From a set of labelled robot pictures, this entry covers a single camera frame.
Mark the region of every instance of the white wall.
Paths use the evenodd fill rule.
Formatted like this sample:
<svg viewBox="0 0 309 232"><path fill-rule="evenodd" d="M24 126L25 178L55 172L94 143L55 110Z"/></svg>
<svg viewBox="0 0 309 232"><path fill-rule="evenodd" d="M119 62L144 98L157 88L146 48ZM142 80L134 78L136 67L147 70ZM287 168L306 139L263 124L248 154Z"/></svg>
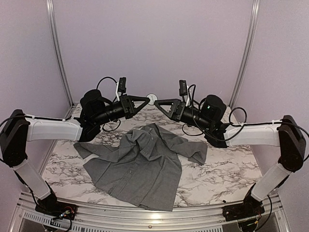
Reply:
<svg viewBox="0 0 309 232"><path fill-rule="evenodd" d="M261 1L237 106L247 110L250 122L290 114L309 131L309 1ZM263 173L280 156L278 148L256 146L253 152ZM308 194L307 161L280 189L292 232L309 231Z"/></svg>
<svg viewBox="0 0 309 232"><path fill-rule="evenodd" d="M63 117L68 104L60 80L46 1L0 1L0 122L14 109ZM51 141L27 144L38 168ZM0 162L0 232L7 232L22 185Z"/></svg>
<svg viewBox="0 0 309 232"><path fill-rule="evenodd" d="M58 0L55 15L73 99L100 78L126 76L127 92L179 97L179 79L196 98L228 103L241 63L251 0ZM104 96L114 97L112 82Z"/></svg>

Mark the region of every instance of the marble table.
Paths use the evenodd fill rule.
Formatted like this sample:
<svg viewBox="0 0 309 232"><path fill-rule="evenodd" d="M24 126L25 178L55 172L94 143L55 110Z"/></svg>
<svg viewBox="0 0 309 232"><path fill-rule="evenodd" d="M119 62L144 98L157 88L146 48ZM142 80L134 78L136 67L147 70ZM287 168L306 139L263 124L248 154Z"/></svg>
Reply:
<svg viewBox="0 0 309 232"><path fill-rule="evenodd" d="M72 116L79 116L78 105ZM223 122L227 122L230 109L227 108ZM119 139L130 129L156 123L157 125L187 138L190 141L206 140L203 136L187 136L182 132L182 123L169 120L156 107L147 105L131 119L122 120L121 126L113 132L102 132L93 141L94 144L119 145ZM105 129L115 128L117 123L105 125ZM189 134L199 131L186 127ZM96 188L83 164L83 160L74 149L72 141L58 141L43 172L43 178L52 187L58 197L107 205L132 206L117 200ZM261 171L249 146L215 148L208 144L206 163L202 166L179 156L182 164L182 176L177 189L174 207L199 206L242 200L254 182L262 177Z"/></svg>

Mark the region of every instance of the white arm segment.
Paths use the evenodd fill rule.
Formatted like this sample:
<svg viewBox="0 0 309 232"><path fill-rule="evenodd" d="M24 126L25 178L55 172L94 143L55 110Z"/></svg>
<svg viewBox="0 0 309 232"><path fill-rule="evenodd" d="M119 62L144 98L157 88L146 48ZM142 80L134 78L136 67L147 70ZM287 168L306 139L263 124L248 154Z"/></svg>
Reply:
<svg viewBox="0 0 309 232"><path fill-rule="evenodd" d="M52 121L45 119L26 118L30 122L27 141L40 139L66 139L77 141L81 137L80 123L75 119Z"/></svg>
<svg viewBox="0 0 309 232"><path fill-rule="evenodd" d="M226 142L227 146L236 145L270 145L280 146L279 133L277 128L279 124L274 122L281 122L281 120L273 120L273 124L269 125L255 125L245 126L242 131L233 139ZM236 134L241 127L228 126L224 133L224 138L230 138Z"/></svg>
<svg viewBox="0 0 309 232"><path fill-rule="evenodd" d="M41 200L50 194L50 189L29 159L13 167L14 171L24 180L31 190Z"/></svg>
<svg viewBox="0 0 309 232"><path fill-rule="evenodd" d="M270 168L251 191L251 196L261 202L274 190L291 172L286 170L282 164L277 163Z"/></svg>

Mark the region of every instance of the white round object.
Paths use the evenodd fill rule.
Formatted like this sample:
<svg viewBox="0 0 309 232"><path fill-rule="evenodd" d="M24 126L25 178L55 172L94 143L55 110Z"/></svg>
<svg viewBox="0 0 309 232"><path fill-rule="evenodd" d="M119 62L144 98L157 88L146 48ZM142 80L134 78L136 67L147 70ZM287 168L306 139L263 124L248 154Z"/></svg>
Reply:
<svg viewBox="0 0 309 232"><path fill-rule="evenodd" d="M158 97L153 93L148 94L147 98L150 99L150 102L148 102L149 105L154 105L155 101L158 100Z"/></svg>

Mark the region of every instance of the gray jacket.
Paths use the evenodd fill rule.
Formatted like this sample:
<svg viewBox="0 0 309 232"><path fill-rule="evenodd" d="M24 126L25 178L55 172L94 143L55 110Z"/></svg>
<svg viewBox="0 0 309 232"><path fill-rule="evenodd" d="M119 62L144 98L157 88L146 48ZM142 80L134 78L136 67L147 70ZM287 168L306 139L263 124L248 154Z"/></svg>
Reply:
<svg viewBox="0 0 309 232"><path fill-rule="evenodd" d="M204 164L207 145L189 142L156 124L131 130L119 147L76 143L94 185L111 196L150 210L172 211L182 166L177 154Z"/></svg>

